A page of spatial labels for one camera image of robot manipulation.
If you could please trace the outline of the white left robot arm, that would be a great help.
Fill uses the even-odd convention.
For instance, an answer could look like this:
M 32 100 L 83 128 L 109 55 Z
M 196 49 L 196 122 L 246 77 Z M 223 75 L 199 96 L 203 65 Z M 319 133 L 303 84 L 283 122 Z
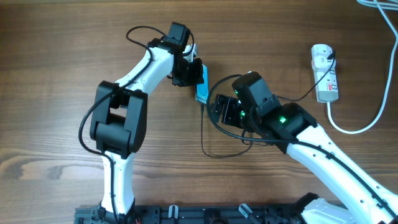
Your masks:
M 81 124 L 90 124 L 94 154 L 104 165 L 104 196 L 97 209 L 101 223 L 134 223 L 132 168 L 147 129 L 149 95 L 164 79 L 179 87 L 203 84 L 197 45 L 190 29 L 173 22 L 168 33 L 145 44 L 141 61 L 116 82 L 101 82 Z

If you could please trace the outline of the teal screen Galaxy smartphone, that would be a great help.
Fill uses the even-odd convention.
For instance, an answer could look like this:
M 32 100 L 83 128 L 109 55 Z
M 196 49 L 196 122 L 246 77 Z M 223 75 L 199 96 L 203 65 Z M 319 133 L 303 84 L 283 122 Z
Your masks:
M 202 84 L 196 86 L 195 99 L 200 103 L 206 104 L 209 94 L 208 69 L 206 65 L 203 65 L 203 80 Z

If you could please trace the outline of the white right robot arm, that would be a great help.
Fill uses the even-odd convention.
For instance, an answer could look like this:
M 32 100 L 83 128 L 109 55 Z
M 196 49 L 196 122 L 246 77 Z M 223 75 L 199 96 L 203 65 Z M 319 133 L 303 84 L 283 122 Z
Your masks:
M 206 110 L 213 125 L 256 133 L 314 173 L 343 203 L 306 194 L 294 215 L 302 223 L 397 223 L 397 195 L 356 165 L 316 119 L 296 103 L 280 104 L 257 72 L 233 75 L 234 97 L 218 95 Z

